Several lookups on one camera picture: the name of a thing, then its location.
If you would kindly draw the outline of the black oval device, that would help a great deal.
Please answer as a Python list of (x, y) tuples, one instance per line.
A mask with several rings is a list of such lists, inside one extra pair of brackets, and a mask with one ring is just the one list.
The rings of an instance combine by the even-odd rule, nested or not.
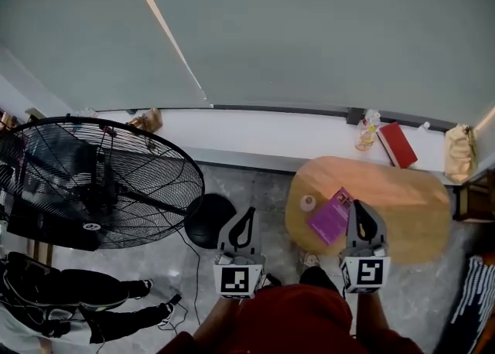
[(83, 293), (80, 307), (87, 311), (107, 311), (119, 307), (128, 300), (126, 291), (95, 291)]

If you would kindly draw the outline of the purple book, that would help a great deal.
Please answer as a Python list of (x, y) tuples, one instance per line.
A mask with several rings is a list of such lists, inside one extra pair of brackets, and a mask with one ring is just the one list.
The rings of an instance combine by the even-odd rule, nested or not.
[(354, 198), (341, 187), (317, 208), (306, 224), (325, 245), (330, 245), (347, 231), (353, 201)]

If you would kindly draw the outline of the small wooden stool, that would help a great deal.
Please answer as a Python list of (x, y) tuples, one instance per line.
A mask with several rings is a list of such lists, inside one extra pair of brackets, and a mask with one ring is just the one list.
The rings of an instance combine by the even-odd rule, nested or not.
[(39, 242), (28, 239), (27, 241), (28, 255), (48, 267), (52, 266), (53, 260), (53, 245), (49, 243)]

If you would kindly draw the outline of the oval wooden table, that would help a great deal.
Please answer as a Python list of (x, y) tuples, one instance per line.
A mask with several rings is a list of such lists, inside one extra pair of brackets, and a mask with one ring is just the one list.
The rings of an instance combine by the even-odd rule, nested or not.
[(308, 226), (300, 207), (311, 195), (321, 206), (339, 189), (374, 207), (387, 227), (388, 253), (395, 264), (419, 264), (440, 257), (448, 243), (450, 200), (433, 175), (411, 169), (320, 157), (295, 174), (285, 208), (285, 226), (292, 240), (308, 252), (335, 257), (345, 247), (344, 235), (327, 245)]

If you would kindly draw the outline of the person's left forearm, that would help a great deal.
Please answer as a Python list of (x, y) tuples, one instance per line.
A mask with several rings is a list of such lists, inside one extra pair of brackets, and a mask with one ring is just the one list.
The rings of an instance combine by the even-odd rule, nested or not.
[(230, 328), (240, 303), (239, 299), (220, 298), (194, 332), (196, 343), (204, 347), (213, 345)]

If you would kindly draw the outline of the red book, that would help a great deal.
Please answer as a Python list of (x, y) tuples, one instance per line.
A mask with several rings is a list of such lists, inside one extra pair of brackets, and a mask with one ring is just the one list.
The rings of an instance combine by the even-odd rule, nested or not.
[(418, 161), (409, 141), (397, 122), (381, 125), (377, 135), (391, 160), (398, 168), (409, 168)]

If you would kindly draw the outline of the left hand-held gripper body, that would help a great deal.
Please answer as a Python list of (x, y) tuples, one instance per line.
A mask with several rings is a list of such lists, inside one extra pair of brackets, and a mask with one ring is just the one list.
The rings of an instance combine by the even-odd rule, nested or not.
[(259, 248), (218, 249), (213, 262), (216, 292), (226, 299), (253, 298), (264, 268), (265, 256)]

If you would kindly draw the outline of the wooden shelf cart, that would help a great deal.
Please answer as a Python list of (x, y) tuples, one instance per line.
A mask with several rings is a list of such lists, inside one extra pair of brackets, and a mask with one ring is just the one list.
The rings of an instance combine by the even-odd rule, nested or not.
[(495, 222), (495, 169), (454, 190), (454, 220), (464, 223)]

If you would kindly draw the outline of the black white striped pillow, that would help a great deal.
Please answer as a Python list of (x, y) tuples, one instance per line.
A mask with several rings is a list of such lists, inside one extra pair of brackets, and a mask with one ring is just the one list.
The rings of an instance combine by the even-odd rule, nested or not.
[(495, 304), (495, 265), (473, 256), (468, 266), (461, 297), (449, 323), (454, 354), (473, 354)]

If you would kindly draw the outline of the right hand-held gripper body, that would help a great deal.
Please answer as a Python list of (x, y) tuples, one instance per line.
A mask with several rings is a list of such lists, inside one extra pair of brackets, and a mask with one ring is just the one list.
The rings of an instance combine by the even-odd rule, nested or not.
[(347, 294), (370, 294), (379, 291), (387, 282), (391, 258), (387, 248), (345, 249), (340, 254), (340, 270)]

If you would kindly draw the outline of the beige bag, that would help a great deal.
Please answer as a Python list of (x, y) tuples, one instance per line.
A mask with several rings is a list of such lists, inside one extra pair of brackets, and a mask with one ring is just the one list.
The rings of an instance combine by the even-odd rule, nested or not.
[(451, 182), (465, 182), (476, 170), (476, 142), (473, 128), (457, 124), (445, 133), (444, 176)]

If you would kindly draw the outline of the person's right forearm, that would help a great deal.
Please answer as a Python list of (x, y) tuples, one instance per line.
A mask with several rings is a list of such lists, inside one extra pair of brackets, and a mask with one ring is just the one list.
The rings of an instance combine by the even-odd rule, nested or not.
[(356, 336), (365, 339), (389, 325), (378, 292), (358, 294)]

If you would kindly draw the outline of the clear bottle with yellow label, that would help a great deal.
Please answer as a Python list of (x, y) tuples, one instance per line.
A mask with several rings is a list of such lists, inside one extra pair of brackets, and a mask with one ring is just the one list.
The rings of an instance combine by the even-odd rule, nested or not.
[(358, 128), (358, 137), (355, 148), (358, 151), (369, 151), (375, 142), (377, 129), (381, 124), (381, 114), (376, 110), (368, 110), (360, 119)]

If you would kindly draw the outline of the black standing fan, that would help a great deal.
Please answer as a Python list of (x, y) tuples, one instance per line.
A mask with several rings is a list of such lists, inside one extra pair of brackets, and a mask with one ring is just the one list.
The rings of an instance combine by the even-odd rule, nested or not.
[[(153, 243), (180, 230), (198, 247), (213, 249), (221, 228), (236, 214), (223, 196), (207, 193), (198, 164), (156, 134), (91, 117), (50, 117), (0, 133), (30, 127), (61, 128), (96, 148), (96, 177), (87, 210), (100, 226), (96, 250)], [(0, 220), (5, 192), (0, 189)]]

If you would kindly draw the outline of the grey roller blind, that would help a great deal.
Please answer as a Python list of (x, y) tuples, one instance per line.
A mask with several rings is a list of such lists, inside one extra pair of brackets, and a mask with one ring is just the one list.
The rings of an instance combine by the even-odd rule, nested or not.
[(155, 3), (214, 104), (465, 124), (495, 104), (495, 0)]
[(0, 0), (0, 43), (74, 110), (206, 103), (146, 0)]

